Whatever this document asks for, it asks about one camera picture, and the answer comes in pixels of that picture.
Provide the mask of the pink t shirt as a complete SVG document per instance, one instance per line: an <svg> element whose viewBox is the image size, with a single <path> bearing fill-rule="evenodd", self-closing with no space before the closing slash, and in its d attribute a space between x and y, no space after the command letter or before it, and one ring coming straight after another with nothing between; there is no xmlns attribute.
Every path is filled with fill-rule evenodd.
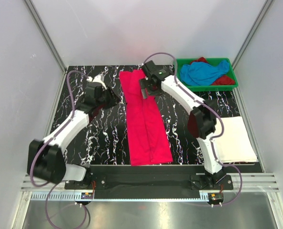
<svg viewBox="0 0 283 229"><path fill-rule="evenodd" d="M126 123L132 166L156 165L173 161L168 137L153 96L144 99L140 79L142 70L119 74L126 101Z"/></svg>

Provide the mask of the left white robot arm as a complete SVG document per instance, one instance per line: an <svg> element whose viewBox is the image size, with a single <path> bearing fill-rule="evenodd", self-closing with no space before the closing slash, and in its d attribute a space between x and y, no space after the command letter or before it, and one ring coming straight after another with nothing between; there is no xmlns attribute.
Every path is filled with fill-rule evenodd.
<svg viewBox="0 0 283 229"><path fill-rule="evenodd" d="M54 184L75 181L80 188L88 188L92 177L87 174L87 168L65 163L64 152L100 110L112 108L119 102L120 98L104 83L87 83L85 92L75 103L66 120L41 141L33 140L30 143L27 165L30 179L37 177Z"/></svg>

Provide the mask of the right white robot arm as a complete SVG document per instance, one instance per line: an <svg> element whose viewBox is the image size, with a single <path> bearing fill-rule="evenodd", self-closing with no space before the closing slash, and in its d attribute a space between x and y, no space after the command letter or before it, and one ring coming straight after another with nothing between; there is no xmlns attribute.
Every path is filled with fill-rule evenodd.
<svg viewBox="0 0 283 229"><path fill-rule="evenodd" d="M198 189L218 188L226 172L214 141L218 115L212 109L212 105L188 90L172 70L160 67L153 61L143 63L141 69L145 74L145 78L140 80L144 99L165 92L172 96L189 115L187 128L199 143L205 169L205 174L200 178L194 178L192 184Z"/></svg>

